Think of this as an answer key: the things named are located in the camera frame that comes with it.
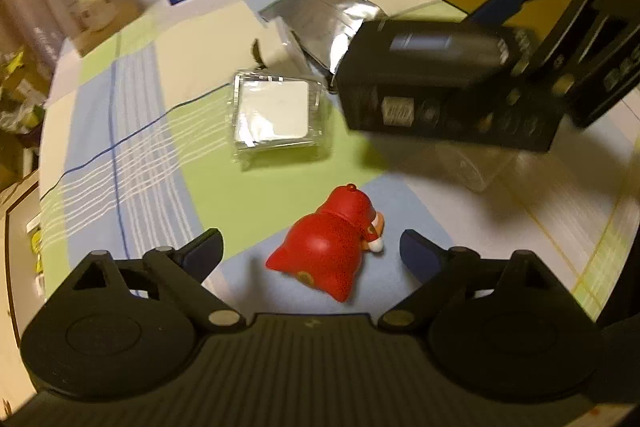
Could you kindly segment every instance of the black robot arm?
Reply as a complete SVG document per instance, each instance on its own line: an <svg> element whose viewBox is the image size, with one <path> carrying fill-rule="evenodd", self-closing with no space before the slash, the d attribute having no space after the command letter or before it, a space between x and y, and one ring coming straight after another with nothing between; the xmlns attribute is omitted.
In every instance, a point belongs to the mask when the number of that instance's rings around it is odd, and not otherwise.
<svg viewBox="0 0 640 427"><path fill-rule="evenodd" d="M509 5L488 0L469 20L502 23L527 1L511 0ZM639 29L640 0L571 0L549 35L512 76L520 89L532 91L567 113L575 125L586 127L640 82ZM476 100L478 92L484 92L484 103L467 118L489 114L513 89L513 84L488 89L491 82L469 92Z"/></svg>

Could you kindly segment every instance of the clear plastic container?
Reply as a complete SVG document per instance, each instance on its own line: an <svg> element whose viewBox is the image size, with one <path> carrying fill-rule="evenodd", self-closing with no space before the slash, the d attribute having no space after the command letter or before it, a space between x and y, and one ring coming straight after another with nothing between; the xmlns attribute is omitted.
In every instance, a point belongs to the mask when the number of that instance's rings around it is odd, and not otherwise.
<svg viewBox="0 0 640 427"><path fill-rule="evenodd" d="M268 71L238 71L232 102L232 141L243 166L255 154L326 145L326 91L312 78L291 78Z"/></svg>
<svg viewBox="0 0 640 427"><path fill-rule="evenodd" d="M440 143L436 155L447 173L474 192L484 191L518 151L482 145Z"/></svg>

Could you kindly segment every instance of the silver foil bag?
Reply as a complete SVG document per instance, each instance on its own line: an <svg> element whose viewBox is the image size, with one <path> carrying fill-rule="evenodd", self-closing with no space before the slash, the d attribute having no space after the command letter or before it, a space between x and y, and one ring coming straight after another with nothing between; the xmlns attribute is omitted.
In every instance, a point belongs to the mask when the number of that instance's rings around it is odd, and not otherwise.
<svg viewBox="0 0 640 427"><path fill-rule="evenodd" d="M277 0L260 15L267 21L282 17L302 49L330 73L335 73L362 22L386 17L367 0Z"/></svg>

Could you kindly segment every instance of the screw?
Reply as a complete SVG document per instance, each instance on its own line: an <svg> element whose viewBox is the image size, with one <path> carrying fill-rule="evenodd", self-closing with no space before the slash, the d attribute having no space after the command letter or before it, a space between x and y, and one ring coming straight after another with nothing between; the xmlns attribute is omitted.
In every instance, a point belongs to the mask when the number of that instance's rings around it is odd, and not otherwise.
<svg viewBox="0 0 640 427"><path fill-rule="evenodd" d="M215 326L233 326L240 320L240 314L233 310L217 310L209 314L209 322Z"/></svg>
<svg viewBox="0 0 640 427"><path fill-rule="evenodd" d="M559 70L560 68L562 68L563 64L564 64L564 55L560 54L558 55L558 57L556 57L556 60L554 60L554 69Z"/></svg>
<svg viewBox="0 0 640 427"><path fill-rule="evenodd" d="M382 315L389 326L405 327L415 320L415 315L407 310L391 310Z"/></svg>

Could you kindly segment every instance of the black box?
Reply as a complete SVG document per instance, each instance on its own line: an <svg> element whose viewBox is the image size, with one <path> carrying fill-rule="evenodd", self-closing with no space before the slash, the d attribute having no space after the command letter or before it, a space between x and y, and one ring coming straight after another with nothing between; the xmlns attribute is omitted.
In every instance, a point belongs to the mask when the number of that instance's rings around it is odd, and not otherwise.
<svg viewBox="0 0 640 427"><path fill-rule="evenodd" d="M546 151L562 111L514 73L533 32L472 22L365 22L334 83L350 129Z"/></svg>

